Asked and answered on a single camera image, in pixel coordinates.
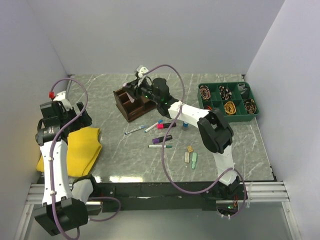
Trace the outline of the light purple highlighter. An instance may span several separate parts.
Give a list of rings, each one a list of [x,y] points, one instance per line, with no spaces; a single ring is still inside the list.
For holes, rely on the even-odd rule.
[[[126,94],[127,94],[128,98],[129,98],[129,101],[131,103],[134,103],[135,99],[136,99],[135,98],[135,90],[133,88],[131,88],[131,87],[126,87],[125,91],[126,91]]]

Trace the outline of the pink highlighter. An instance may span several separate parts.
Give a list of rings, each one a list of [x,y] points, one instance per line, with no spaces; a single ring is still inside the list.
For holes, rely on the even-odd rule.
[[[167,129],[169,128],[171,125],[171,123],[159,123],[157,124],[157,129],[161,130],[161,129]]]

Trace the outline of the dark purple highlighter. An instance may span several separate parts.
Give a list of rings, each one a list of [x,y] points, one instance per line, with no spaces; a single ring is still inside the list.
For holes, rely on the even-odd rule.
[[[172,139],[173,139],[172,135],[161,136],[161,137],[157,137],[157,138],[152,139],[152,143],[155,145],[155,144],[162,143],[163,141],[169,141]]]

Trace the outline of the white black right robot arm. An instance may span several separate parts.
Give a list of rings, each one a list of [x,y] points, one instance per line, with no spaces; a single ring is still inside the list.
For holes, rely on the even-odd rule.
[[[234,132],[218,108],[200,109],[187,105],[170,94],[164,78],[155,78],[152,84],[147,80],[133,80],[124,83],[122,89],[134,101],[145,97],[156,104],[158,112],[166,118],[177,119],[199,130],[204,146],[213,153],[218,170],[215,188],[224,199],[231,199],[237,193],[240,179],[234,170],[232,142]]]

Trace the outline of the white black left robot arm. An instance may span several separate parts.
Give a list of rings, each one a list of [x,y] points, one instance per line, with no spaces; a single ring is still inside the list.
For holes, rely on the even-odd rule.
[[[92,124],[82,102],[68,106],[61,100],[40,105],[42,119],[37,125],[35,140],[44,163],[44,193],[42,206],[34,218],[51,236],[63,234],[88,223],[86,202],[100,195],[91,174],[69,185],[67,170],[68,135]]]

